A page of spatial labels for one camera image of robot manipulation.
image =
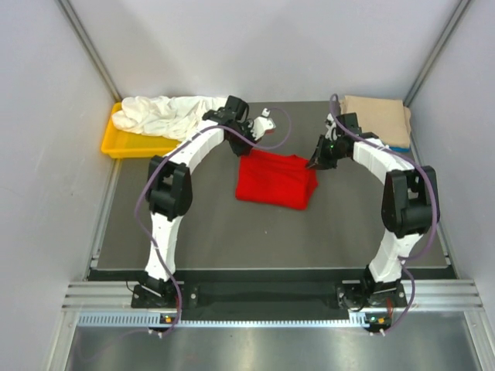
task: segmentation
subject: white wall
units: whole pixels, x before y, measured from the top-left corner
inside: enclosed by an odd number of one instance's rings
[[[473,2],[413,102],[422,161],[439,177],[442,222],[495,328],[495,2]]]
[[[457,0],[72,0],[124,96],[403,98]]]
[[[112,100],[54,1],[0,13],[1,369],[41,369],[88,254]]]

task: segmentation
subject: red cloth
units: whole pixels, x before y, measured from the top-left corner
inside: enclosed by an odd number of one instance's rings
[[[270,203],[304,210],[318,185],[316,171],[305,168],[307,160],[251,150],[241,156],[237,199]]]

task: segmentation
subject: gray table surface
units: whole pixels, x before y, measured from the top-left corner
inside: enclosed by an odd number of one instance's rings
[[[327,102],[250,106],[251,117],[273,106],[291,115],[292,135],[275,150],[281,155],[309,158],[326,131]],[[277,130],[265,136],[262,145],[280,142],[287,131],[283,114],[274,111],[272,117]],[[132,216],[148,163],[148,159],[128,159],[121,164],[98,269],[143,269],[148,261],[149,241]],[[384,233],[383,186],[362,166],[344,159],[338,169],[318,172],[319,186],[305,211],[236,200],[238,171],[239,158],[227,143],[212,150],[194,171],[194,200],[180,226],[177,268],[363,267],[373,259]],[[151,227],[147,207],[143,206],[141,218]],[[423,237],[413,253],[425,241]],[[427,256],[409,265],[445,267],[438,237]]]
[[[361,328],[178,328],[163,340],[143,329],[122,338],[129,330],[77,328],[66,370],[481,370],[462,313],[413,312],[385,338]]]

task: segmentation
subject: white cloth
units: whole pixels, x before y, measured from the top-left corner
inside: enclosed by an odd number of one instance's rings
[[[205,112],[224,106],[226,100],[212,97],[129,97],[122,101],[122,110],[112,115],[112,121],[119,130],[184,141],[194,132]]]

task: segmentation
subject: folded beige towel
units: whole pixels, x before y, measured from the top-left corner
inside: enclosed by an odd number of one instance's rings
[[[343,114],[357,114],[363,133],[371,131],[386,145],[409,148],[411,112],[402,100],[346,95],[340,106]]]

